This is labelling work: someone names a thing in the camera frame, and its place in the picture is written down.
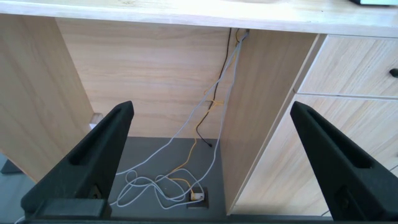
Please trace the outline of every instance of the white cable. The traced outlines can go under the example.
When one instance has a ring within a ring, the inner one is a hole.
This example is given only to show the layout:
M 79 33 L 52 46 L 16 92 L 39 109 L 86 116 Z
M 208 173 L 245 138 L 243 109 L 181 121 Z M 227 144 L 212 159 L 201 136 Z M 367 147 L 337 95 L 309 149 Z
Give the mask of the white cable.
M 154 157 L 158 152 L 160 152 L 162 149 L 164 149 L 165 147 L 167 147 L 167 146 L 173 141 L 173 139 L 174 139 L 175 137 L 177 137 L 178 134 L 180 134 L 181 130 L 182 130 L 182 129 L 188 124 L 188 122 L 190 121 L 190 119 L 191 119 L 193 113 L 194 113 L 194 112 L 197 110 L 197 108 L 199 108 L 199 106 L 207 99 L 207 96 L 210 94 L 211 90 L 216 86 L 216 84 L 217 84 L 218 82 L 220 82 L 220 81 L 224 78 L 225 70 L 226 70 L 226 69 L 228 68 L 228 66 L 230 65 L 231 59 L 233 58 L 233 55 L 236 53 L 236 50 L 237 50 L 237 49 L 238 49 L 238 46 L 235 47 L 233 53 L 231 54 L 231 56 L 230 56 L 230 58 L 229 58 L 229 60 L 228 60 L 227 66 L 225 66 L 225 68 L 224 68 L 224 70 L 223 70 L 223 73 L 221 74 L 220 78 L 219 78 L 219 79 L 217 80 L 217 82 L 215 82 L 215 83 L 213 84 L 213 86 L 207 91 L 207 93 L 204 95 L 204 97 L 203 97 L 202 100 L 199 102 L 199 104 L 192 110 L 192 112 L 190 113 L 190 115 L 189 115 L 187 121 L 183 124 L 183 126 L 179 129 L 179 131 L 177 131 L 177 133 L 174 134 L 174 136 L 168 141 L 168 143 L 166 143 L 166 144 L 165 144 L 164 146 L 162 146 L 160 149 L 156 150 L 152 155 L 150 155 L 150 156 L 149 156 L 146 160 L 144 160 L 143 162 L 141 162 L 141 163 L 135 165 L 134 167 L 132 167 L 132 168 L 130 168 L 130 169 L 128 169 L 128 170 L 125 170 L 125 171 L 122 171 L 122 172 L 118 172 L 118 173 L 116 173 L 116 175 L 125 174 L 125 173 L 129 172 L 130 170 L 133 170 L 133 169 L 135 169 L 135 168 L 137 168 L 137 167 L 139 167 L 139 166 L 145 164 L 149 159 L 151 159 L 152 157 Z
M 239 54 L 240 54 L 240 51 L 241 51 L 241 44 L 242 44 L 243 39 L 245 39 L 247 35 L 248 35 L 248 33 L 245 33 L 245 34 L 242 36 L 241 40 L 239 41 L 239 44 L 235 47 L 233 53 L 232 53 L 231 56 L 229 57 L 228 63 L 226 64 L 224 70 L 222 71 L 220 78 L 219 78 L 219 79 L 217 80 L 217 82 L 214 83 L 213 86 L 207 91 L 207 93 L 206 93 L 206 94 L 204 95 L 204 97 L 202 98 L 201 102 L 199 102 L 199 104 L 192 110 L 192 112 L 191 112 L 190 116 L 188 117 L 187 121 L 186 121 L 186 122 L 184 123 L 184 125 L 179 129 L 179 131 L 177 131 L 177 133 L 170 139 L 170 141 L 169 141 L 167 144 L 165 144 L 164 146 L 162 146 L 160 149 L 156 150 L 155 153 L 153 153 L 152 155 L 150 155 L 145 161 L 139 163 L 138 165 L 135 165 L 134 167 L 132 167 L 132 168 L 130 168 L 130 169 L 128 169 L 128 170 L 125 170 L 125 171 L 123 171 L 123 172 L 119 172 L 119 173 L 116 174 L 116 175 L 120 175 L 120 174 L 125 174 L 125 173 L 126 173 L 125 181 L 126 181 L 127 184 L 123 187 L 122 191 L 120 191 L 120 193 L 119 193 L 119 195 L 118 195 L 116 201 L 113 202 L 113 203 L 111 203 L 111 205 L 116 204 L 118 207 L 125 207 L 125 206 L 128 206 L 128 205 L 130 205 L 131 203 L 133 203 L 135 200 L 137 200 L 149 187 L 153 187 L 153 188 L 154 188 L 154 192 L 155 192 L 156 198 L 157 198 L 157 200 L 158 200 L 158 202 L 159 202 L 159 205 L 160 205 L 163 209 L 170 209 L 170 208 L 173 208 L 173 207 L 176 207 L 176 206 L 179 206 L 179 205 L 186 205 L 186 204 L 189 204 L 189 203 L 197 203 L 197 202 L 200 202 L 200 201 L 203 200 L 203 199 L 201 199 L 201 200 L 196 200 L 196 201 L 192 201 L 192 202 L 176 203 L 176 204 L 171 205 L 171 206 L 169 206 L 169 207 L 165 207 L 165 206 L 162 204 L 162 202 L 160 201 L 159 194 L 161 194 L 161 196 L 163 196 L 163 198 L 166 199 L 166 200 L 170 200 L 170 201 L 173 201 L 173 202 L 181 202 L 182 200 L 185 199 L 186 194 L 187 194 L 187 193 L 192 189 L 192 187 L 193 187 L 194 185 L 196 185 L 196 184 L 199 185 L 199 187 L 200 187 L 202 193 L 204 193 L 203 188 L 202 188 L 202 186 L 200 185 L 200 181 L 202 181 L 202 180 L 207 176 L 207 174 L 209 173 L 209 171 L 210 171 L 211 168 L 213 167 L 214 162 L 215 162 L 215 160 L 216 160 L 216 152 L 217 152 L 218 144 L 220 143 L 220 137 L 221 137 L 221 132 L 222 132 L 223 123 L 224 123 L 224 117 L 225 117 L 226 109 L 227 109 L 227 107 L 228 107 L 228 100 L 229 100 L 229 96 L 230 96 L 230 94 L 231 94 L 232 87 L 233 87 L 233 85 L 234 85 L 234 83 L 235 83 L 235 78 L 236 78 L 236 67 L 237 67 L 237 64 L 238 64 L 238 61 L 239 61 Z M 153 181 L 153 180 L 151 180 L 150 178 L 147 178 L 147 177 L 138 177 L 138 174 L 137 174 L 137 172 L 136 172 L 134 169 L 135 169 L 136 167 L 139 167 L 139 166 L 145 164 L 149 159 L 151 159 L 153 156 L 155 156 L 159 151 L 161 151 L 162 149 L 164 149 L 165 147 L 167 147 L 167 146 L 172 142 L 172 140 L 180 133 L 180 131 L 186 126 L 186 124 L 187 124 L 187 123 L 189 122 L 189 120 L 191 119 L 192 114 L 195 112 L 195 110 L 196 110 L 196 109 L 204 102 L 204 100 L 207 98 L 209 92 L 211 92 L 211 90 L 215 87 L 215 85 L 216 85 L 218 82 L 220 82 L 220 81 L 224 78 L 225 71 L 226 71 L 226 69 L 230 66 L 231 61 L 232 61 L 232 58 L 235 56 L 235 54 L 236 54 L 236 60 L 235 60 L 235 64 L 234 64 L 233 81 L 232 81 L 232 84 L 231 84 L 231 86 L 230 86 L 230 88 L 229 88 L 229 90 L 228 90 L 228 92 L 227 92 L 226 97 L 225 97 L 223 113 L 222 113 L 222 115 L 221 115 L 220 131 L 219 131 L 219 134 L 218 134 L 218 139 L 217 139 L 217 143 L 216 143 L 215 150 L 214 150 L 214 154 L 213 154 L 213 160 L 212 160 L 212 162 L 211 162 L 211 164 L 210 164 L 208 170 L 206 171 L 206 173 L 205 173 L 205 174 L 202 176 L 202 178 L 200 178 L 199 180 L 197 180 L 188 170 L 186 170 L 186 169 L 184 169 L 184 168 L 180 168 L 180 169 L 174 170 L 174 171 L 168 173 L 167 175 L 158 175 L 158 176 L 155 178 L 155 181 Z M 188 190 L 186 190 L 185 192 L 184 192 L 184 190 L 182 189 L 182 187 L 181 187 L 178 183 L 176 183 L 176 181 L 174 181 L 174 180 L 172 180 L 172 179 L 169 178 L 169 176 L 170 176 L 171 174 L 173 174 L 173 173 L 175 173 L 175 172 L 178 172 L 178 171 L 185 171 L 185 172 L 187 172 L 187 173 L 190 174 L 190 176 L 195 180 L 195 183 L 193 183 L 193 184 L 191 185 L 191 187 L 190 187 Z M 136 178 L 132 179 L 131 181 L 128 181 L 128 175 L 129 175 L 130 172 L 134 172 L 135 175 L 136 175 Z M 148 184 L 136 184 L 137 180 L 139 180 L 139 179 L 148 180 L 149 183 L 148 183 Z M 164 194 L 164 192 L 162 191 L 162 189 L 161 189 L 161 188 L 158 186 L 158 184 L 157 184 L 158 182 L 160 182 L 161 180 L 164 180 L 164 179 L 165 179 L 165 180 L 169 180 L 169 181 L 171 181 L 172 183 L 174 183 L 176 186 L 178 186 L 178 187 L 180 188 L 180 190 L 181 190 L 182 193 L 181 193 L 180 195 L 178 195 L 178 196 L 175 196 L 175 197 L 168 197 L 168 196 L 166 196 L 166 195 Z M 121 200 L 133 187 L 143 187 L 144 189 L 143 189 L 137 196 L 135 196 L 132 200 L 130 200 L 128 203 L 125 203 L 125 204 L 123 204 L 123 205 L 119 204 L 119 201 L 120 201 L 120 200 Z
M 25 215 L 23 217 L 18 218 L 17 221 L 14 222 L 14 224 L 17 224 L 17 223 L 22 222 L 24 220 L 25 220 Z

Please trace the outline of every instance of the drawer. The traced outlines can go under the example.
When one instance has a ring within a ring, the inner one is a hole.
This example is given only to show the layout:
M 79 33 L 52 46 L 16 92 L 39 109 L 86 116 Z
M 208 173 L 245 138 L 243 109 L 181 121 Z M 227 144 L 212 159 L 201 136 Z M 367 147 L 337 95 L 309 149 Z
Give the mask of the drawer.
M 294 100 L 317 110 L 387 169 L 398 165 L 398 100 L 312 95 L 295 95 Z M 290 108 L 233 213 L 321 215 L 328 211 L 289 112 Z
M 398 39 L 328 35 L 298 93 L 398 97 Z

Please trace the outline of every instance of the electrical outlet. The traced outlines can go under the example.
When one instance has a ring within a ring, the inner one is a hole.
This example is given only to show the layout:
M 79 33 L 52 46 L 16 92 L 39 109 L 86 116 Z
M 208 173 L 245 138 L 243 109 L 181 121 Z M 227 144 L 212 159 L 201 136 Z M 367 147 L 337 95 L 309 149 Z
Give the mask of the electrical outlet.
M 188 194 L 188 201 L 189 202 L 193 202 L 196 200 L 201 200 L 200 202 L 197 203 L 189 203 L 187 204 L 187 208 L 191 209 L 191 208 L 202 208 L 202 209 L 207 209 L 209 208 L 209 195 L 207 192 L 207 187 L 203 188 L 204 193 L 201 191 L 200 187 L 192 187 L 192 191 L 193 193 L 191 193 L 191 191 L 189 191 Z

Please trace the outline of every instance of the wooden desk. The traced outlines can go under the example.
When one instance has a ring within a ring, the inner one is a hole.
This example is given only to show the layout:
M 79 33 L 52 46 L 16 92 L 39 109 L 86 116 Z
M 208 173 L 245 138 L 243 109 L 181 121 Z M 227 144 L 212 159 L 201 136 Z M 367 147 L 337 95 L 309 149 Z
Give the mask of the wooden desk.
M 173 136 L 217 80 L 228 27 L 251 29 L 221 137 L 228 213 L 327 211 L 287 113 L 294 100 L 388 169 L 398 164 L 398 78 L 389 74 L 398 68 L 396 7 L 18 0 L 0 1 L 0 13 L 0 148 L 36 181 L 90 130 L 94 112 L 122 101 L 132 100 L 136 111 L 130 136 Z M 194 137 L 207 107 L 179 137 Z M 217 138 L 220 116 L 215 108 L 202 124 L 205 138 Z

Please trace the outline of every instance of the floor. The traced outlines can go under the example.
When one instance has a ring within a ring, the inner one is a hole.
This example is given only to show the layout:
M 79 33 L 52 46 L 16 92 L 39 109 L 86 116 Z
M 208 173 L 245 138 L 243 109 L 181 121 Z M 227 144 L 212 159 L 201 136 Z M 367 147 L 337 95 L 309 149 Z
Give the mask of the floor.
M 0 169 L 7 158 L 0 154 Z M 0 174 L 0 223 L 14 223 L 24 215 L 21 198 L 34 186 L 25 174 Z
M 135 164 L 142 162 L 159 147 L 163 146 L 170 139 L 168 138 L 128 138 L 119 163 L 118 171 L 126 170 Z M 175 167 L 184 163 L 187 159 L 189 150 L 193 144 L 193 139 L 175 139 L 168 147 L 160 151 L 146 164 L 138 167 L 136 171 L 140 176 L 155 178 L 159 174 L 166 174 Z M 209 142 L 215 145 L 214 139 Z M 213 159 L 214 148 L 208 147 L 205 143 L 198 141 L 194 148 L 189 163 L 185 166 L 196 178 L 202 175 L 209 168 Z M 0 154 L 0 168 L 5 163 L 6 158 Z M 192 179 L 185 174 L 176 174 L 172 177 L 185 178 L 192 183 Z M 223 192 L 223 176 L 221 169 L 220 150 L 217 150 L 214 166 L 201 182 L 203 187 L 208 188 L 209 209 L 187 209 L 182 205 L 179 207 L 164 210 L 156 200 L 154 189 L 149 188 L 141 197 L 132 204 L 119 208 L 112 206 L 112 218 L 123 220 L 183 220 L 183 221 L 236 221 L 236 222 L 286 222 L 294 220 L 298 222 L 308 220 L 331 220 L 330 217 L 301 217 L 301 216 L 265 216 L 265 215 L 231 215 L 226 216 Z M 33 187 L 34 183 L 24 174 L 2 175 L 0 174 L 0 223 L 14 223 L 23 216 L 20 201 L 23 195 Z M 113 183 L 109 202 L 114 202 L 120 190 L 124 187 L 124 176 L 117 176 Z M 168 196 L 178 193 L 175 186 L 160 184 Z M 134 189 L 121 203 L 130 201 L 140 189 Z
M 154 151 L 163 146 L 169 141 L 167 138 L 128 138 L 122 154 L 122 158 L 119 163 L 118 172 L 124 171 L 135 164 L 145 160 Z M 209 140 L 215 146 L 216 141 L 214 139 Z M 168 147 L 160 151 L 156 156 L 149 160 L 146 164 L 138 167 L 136 171 L 139 176 L 149 177 L 151 179 L 156 178 L 159 174 L 167 174 L 180 164 L 183 164 L 187 157 L 192 144 L 193 139 L 175 139 Z M 213 160 L 214 148 L 210 148 L 202 141 L 198 141 L 197 146 L 194 148 L 188 164 L 185 166 L 197 179 L 203 176 L 203 174 L 209 168 L 211 161 Z M 175 174 L 172 177 L 179 177 L 187 179 L 189 182 L 193 182 L 192 178 L 188 174 Z M 117 176 L 113 183 L 111 195 L 109 201 L 113 202 L 116 200 L 120 190 L 125 186 L 124 175 Z M 206 176 L 201 182 L 203 187 L 208 188 L 209 194 L 209 209 L 187 209 L 185 205 L 171 208 L 170 210 L 164 210 L 160 207 L 155 193 L 154 188 L 147 189 L 141 197 L 139 197 L 132 204 L 118 208 L 112 206 L 112 216 L 118 218 L 133 218 L 135 220 L 146 219 L 146 220 L 222 220 L 226 216 L 225 204 L 224 204 L 224 186 L 223 186 L 223 173 L 221 168 L 220 149 L 216 153 L 216 161 Z M 179 189 L 173 185 L 162 183 L 160 184 L 165 190 L 168 196 L 174 196 L 179 194 Z M 141 192 L 142 189 L 134 189 L 128 194 L 125 200 L 121 200 L 121 203 L 130 201 L 133 196 Z M 172 203 L 165 202 L 165 205 L 171 205 Z

